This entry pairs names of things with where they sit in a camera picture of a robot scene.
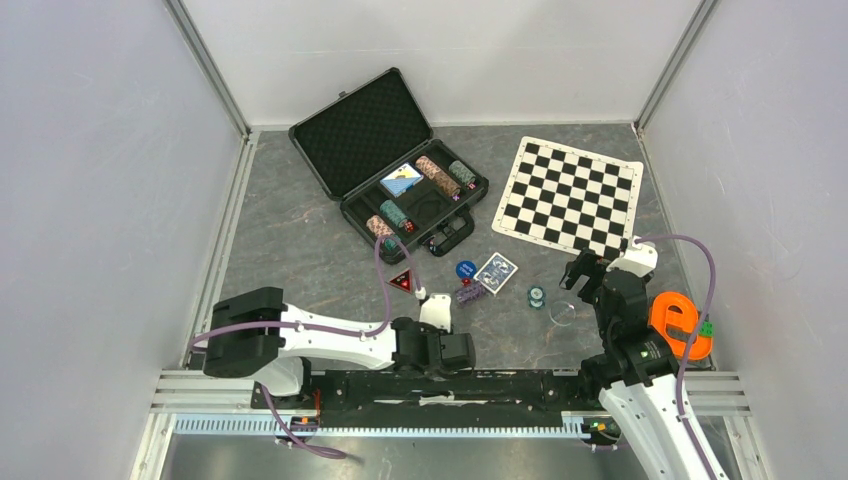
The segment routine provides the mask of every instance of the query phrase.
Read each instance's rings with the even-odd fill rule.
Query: small blue disc
[[[475,273],[477,273],[477,266],[468,260],[456,264],[456,276],[459,278],[474,278]]]

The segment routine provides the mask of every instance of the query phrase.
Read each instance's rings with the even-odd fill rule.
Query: red triangle sign
[[[386,283],[406,293],[412,293],[412,278],[409,276],[408,268]]]

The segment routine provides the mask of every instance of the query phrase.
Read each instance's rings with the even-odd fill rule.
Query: orange plastic object
[[[672,327],[691,335],[698,325],[698,309],[686,295],[677,292],[663,292],[654,299],[651,306],[651,326],[662,335],[671,346],[671,351],[677,358],[683,358],[686,342],[672,338],[668,328]],[[689,352],[690,360],[702,360],[713,349],[713,339],[698,335]]]

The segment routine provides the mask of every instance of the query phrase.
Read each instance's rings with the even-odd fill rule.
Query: white wall
[[[239,139],[162,2],[0,7],[0,470],[123,479]]]
[[[846,18],[840,0],[721,2],[647,128],[674,229],[716,256],[719,361],[777,478],[848,471]]]
[[[435,124],[633,120],[697,0],[185,0],[248,122],[389,67]]]

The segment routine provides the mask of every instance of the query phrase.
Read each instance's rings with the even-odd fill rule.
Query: petri dish
[[[574,323],[574,319],[577,318],[577,311],[575,311],[574,305],[570,302],[557,300],[551,304],[551,308],[548,310],[548,316],[554,325],[567,327]]]

